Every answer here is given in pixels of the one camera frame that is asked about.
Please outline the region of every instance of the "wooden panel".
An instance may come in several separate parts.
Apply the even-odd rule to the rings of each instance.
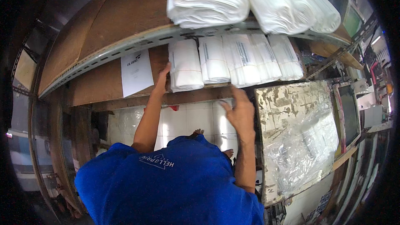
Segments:
[[[83,45],[79,60],[122,39],[171,24],[167,0],[107,0]]]
[[[210,101],[232,97],[233,95],[230,87],[205,88],[195,91],[166,93],[163,97],[163,105],[177,105],[181,103]],[[147,104],[148,99],[149,96],[143,96],[94,103],[92,105],[92,111],[111,111],[120,108],[143,106]]]
[[[72,151],[75,170],[88,162],[93,155],[91,141],[90,111],[87,108],[73,108],[71,111],[71,128],[73,129]]]
[[[149,49],[150,64],[154,83],[158,73],[168,63],[168,45]],[[154,86],[150,86],[133,96],[149,95]],[[121,79],[121,60],[115,59],[70,81],[67,93],[67,105],[78,106],[100,101],[123,98]]]
[[[61,194],[71,206],[79,213],[83,213],[80,203],[77,201],[75,191],[69,181],[68,170],[65,164],[65,158],[62,153],[62,135],[61,135],[61,104],[54,102],[50,105],[50,156],[52,159],[54,173],[57,174],[57,183],[61,186]]]
[[[334,37],[344,39],[349,43],[352,42],[352,39],[351,39],[349,33],[347,32],[346,28],[343,26],[343,24],[340,24],[339,28],[335,32],[333,32],[332,35]]]
[[[39,94],[78,61],[86,35],[104,2],[90,1],[60,31],[44,66]]]

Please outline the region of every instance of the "slotted metal shelf bracket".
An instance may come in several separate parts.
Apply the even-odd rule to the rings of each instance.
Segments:
[[[322,72],[324,69],[328,68],[332,64],[336,62],[338,58],[346,54],[346,52],[352,53],[353,50],[357,47],[357,45],[366,38],[371,32],[374,30],[377,25],[377,17],[375,13],[371,15],[368,21],[361,27],[361,29],[352,37],[353,42],[347,48],[339,48],[336,52],[334,52],[331,56],[329,56],[322,65],[318,66],[310,75],[307,76],[307,80],[313,78],[318,73]]]
[[[195,30],[182,29],[177,25],[166,25],[164,27],[154,28],[104,47],[98,52],[72,65],[62,75],[56,78],[50,86],[39,95],[39,98],[46,96],[48,93],[91,69],[128,54],[180,40],[226,34],[263,34],[263,32],[258,22],[252,19],[233,25],[222,25]],[[333,34],[322,34],[313,31],[291,35],[291,37],[324,41],[345,48],[350,45],[346,40],[338,38]]]

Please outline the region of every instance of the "metal shelf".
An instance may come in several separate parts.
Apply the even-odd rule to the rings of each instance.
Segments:
[[[139,33],[130,38],[123,39],[104,47],[93,55],[81,60],[77,64],[74,64],[71,68],[56,78],[49,87],[39,95],[39,98],[46,96],[73,78],[76,78],[77,76],[102,64],[121,58],[122,56],[175,41],[226,34],[263,34],[263,32],[261,31],[257,21],[251,17],[244,22],[233,25],[222,25],[196,30],[182,29],[173,24],[150,29],[146,32]],[[350,45],[350,42],[339,38],[335,34],[322,34],[313,31],[291,35],[291,37],[324,41],[342,48],[347,48]]]

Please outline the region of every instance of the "white tile wall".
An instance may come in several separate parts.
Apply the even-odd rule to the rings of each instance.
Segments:
[[[232,99],[225,101],[233,104]],[[131,146],[143,113],[143,107],[114,111],[114,115],[109,117],[108,141]],[[166,147],[169,141],[178,136],[191,135],[196,129],[203,129],[207,141],[217,145],[222,151],[233,149],[236,157],[236,131],[226,119],[225,110],[219,101],[181,104],[178,111],[162,108],[154,150]]]

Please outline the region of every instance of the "printed label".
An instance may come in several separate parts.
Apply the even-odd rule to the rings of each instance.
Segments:
[[[287,43],[285,43],[285,47],[283,50],[285,51],[287,58],[289,58],[293,62],[298,62],[297,57],[294,57],[293,54],[290,52],[290,46]]]
[[[242,65],[243,66],[253,65],[253,63],[250,62],[250,60],[249,60],[244,43],[236,41],[236,47],[238,49],[237,51],[239,52],[240,58],[242,60]]]
[[[174,52],[172,52],[172,56],[173,56],[173,60],[172,60],[172,62],[173,62],[173,69],[175,69],[176,68],[176,66],[175,66],[175,56],[174,56]]]
[[[160,169],[165,169],[166,167],[173,167],[175,163],[170,162],[169,159],[165,159],[163,154],[155,156],[142,156],[139,158],[139,162],[144,162],[148,165],[155,166]]]
[[[276,62],[276,57],[273,53],[273,50],[271,49],[271,46],[267,42],[264,42],[264,45],[265,45],[265,48],[267,49],[267,52],[271,58],[271,61]]]
[[[206,43],[203,43],[203,49],[204,49],[204,58],[206,59],[206,61],[208,61],[210,58],[208,57],[208,49]]]

